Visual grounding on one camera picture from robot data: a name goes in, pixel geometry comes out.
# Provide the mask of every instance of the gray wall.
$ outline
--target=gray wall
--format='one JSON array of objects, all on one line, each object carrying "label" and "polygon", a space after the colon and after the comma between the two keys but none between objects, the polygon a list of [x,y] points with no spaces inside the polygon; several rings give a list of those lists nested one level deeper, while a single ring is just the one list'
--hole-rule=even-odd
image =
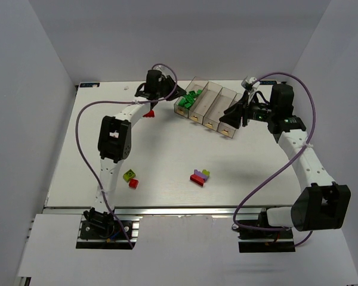
[{"label": "gray wall", "polygon": [[27,0],[0,0],[0,286],[43,206],[75,89]]},{"label": "gray wall", "polygon": [[[317,105],[315,150],[352,191],[343,231],[358,271],[358,1],[332,0],[294,74],[305,80]],[[307,97],[296,91],[297,112],[310,122]]]},{"label": "gray wall", "polygon": [[75,83],[293,71],[330,0],[30,0]]}]

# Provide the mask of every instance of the red block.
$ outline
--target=red block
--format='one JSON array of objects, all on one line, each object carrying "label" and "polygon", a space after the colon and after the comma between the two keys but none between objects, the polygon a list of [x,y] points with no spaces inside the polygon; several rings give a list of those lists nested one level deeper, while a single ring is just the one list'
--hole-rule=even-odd
[{"label": "red block", "polygon": [[199,177],[198,175],[191,175],[190,180],[197,183],[200,186],[204,185],[204,179]]},{"label": "red block", "polygon": [[143,117],[155,117],[155,113],[153,110],[151,110],[150,112],[146,113]]},{"label": "red block", "polygon": [[129,187],[136,189],[138,187],[139,181],[136,179],[131,179],[129,182]]}]

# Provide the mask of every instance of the yellow-green block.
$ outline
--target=yellow-green block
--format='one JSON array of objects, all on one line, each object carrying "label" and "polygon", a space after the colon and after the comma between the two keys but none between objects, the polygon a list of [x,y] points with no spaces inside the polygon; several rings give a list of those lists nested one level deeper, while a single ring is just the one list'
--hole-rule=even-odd
[{"label": "yellow-green block", "polygon": [[129,182],[132,178],[134,178],[136,175],[135,173],[130,169],[126,173],[124,173],[124,180],[126,182]]},{"label": "yellow-green block", "polygon": [[209,176],[209,172],[208,172],[206,169],[204,169],[204,170],[202,171],[202,173],[203,173],[204,175],[206,175],[206,176]]}]

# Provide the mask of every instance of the clear plastic bin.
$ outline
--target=clear plastic bin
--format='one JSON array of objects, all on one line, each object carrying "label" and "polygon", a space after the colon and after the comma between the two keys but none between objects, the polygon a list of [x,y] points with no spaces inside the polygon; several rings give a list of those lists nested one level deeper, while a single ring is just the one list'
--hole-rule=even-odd
[{"label": "clear plastic bin", "polygon": [[215,101],[207,111],[203,119],[203,125],[217,131],[219,127],[219,118],[224,115],[224,110],[230,107],[233,99],[236,96],[235,91],[228,88],[222,88]]},{"label": "clear plastic bin", "polygon": [[[233,104],[237,103],[242,97],[243,97],[242,94],[236,94],[233,101],[231,102],[231,104],[228,107],[231,107]],[[225,136],[228,136],[229,138],[233,138],[235,131],[236,131],[236,128],[234,128],[228,124],[225,124],[224,122],[220,122],[219,127],[217,128],[217,132],[219,132]]]},{"label": "clear plastic bin", "polygon": [[191,106],[189,119],[203,124],[203,117],[215,101],[217,95],[223,87],[214,82],[208,82],[203,88],[203,92],[198,96],[195,103]]},{"label": "clear plastic bin", "polygon": [[[199,89],[203,90],[204,87],[207,85],[208,81],[205,79],[202,79],[201,77],[194,77],[193,80],[190,82],[190,84],[188,85],[188,87],[186,88],[186,92],[189,93],[190,91],[195,91],[197,92]],[[179,106],[179,102],[183,99],[183,97],[179,97],[178,100],[176,100],[175,104],[174,104],[174,111],[175,113],[182,115],[184,117],[189,116],[189,109]]]}]

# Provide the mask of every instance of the purple block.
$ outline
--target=purple block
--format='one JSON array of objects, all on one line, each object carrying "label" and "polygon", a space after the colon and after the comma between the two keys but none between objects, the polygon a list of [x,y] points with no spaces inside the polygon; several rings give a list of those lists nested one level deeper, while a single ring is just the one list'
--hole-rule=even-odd
[{"label": "purple block", "polygon": [[193,173],[195,175],[198,175],[199,177],[201,177],[202,179],[204,179],[204,181],[206,182],[208,180],[208,176],[207,175],[204,175],[202,172],[199,172],[198,170],[194,170]]}]

